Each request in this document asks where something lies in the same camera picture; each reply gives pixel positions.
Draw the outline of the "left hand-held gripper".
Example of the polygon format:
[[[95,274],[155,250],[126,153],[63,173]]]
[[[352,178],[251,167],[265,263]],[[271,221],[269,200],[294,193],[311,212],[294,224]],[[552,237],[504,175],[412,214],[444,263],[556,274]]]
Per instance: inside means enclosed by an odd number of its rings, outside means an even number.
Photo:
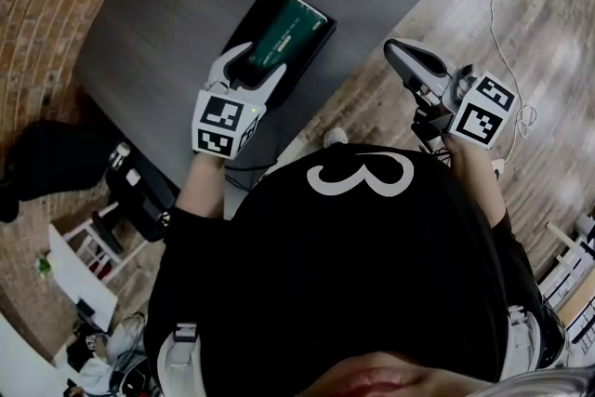
[[[211,65],[192,117],[192,149],[233,160],[252,138],[267,111],[266,102],[287,66],[278,64],[254,88],[230,88],[229,66],[252,47],[245,42],[223,52]]]

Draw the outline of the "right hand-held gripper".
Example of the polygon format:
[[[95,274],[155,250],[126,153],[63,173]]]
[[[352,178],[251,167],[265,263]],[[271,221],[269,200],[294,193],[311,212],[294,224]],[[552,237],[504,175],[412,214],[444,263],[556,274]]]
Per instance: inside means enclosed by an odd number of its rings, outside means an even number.
[[[449,70],[424,43],[387,40],[383,51],[416,97],[411,128],[427,150],[436,151],[446,134],[492,148],[517,101],[512,89],[489,72],[476,73],[471,64]]]

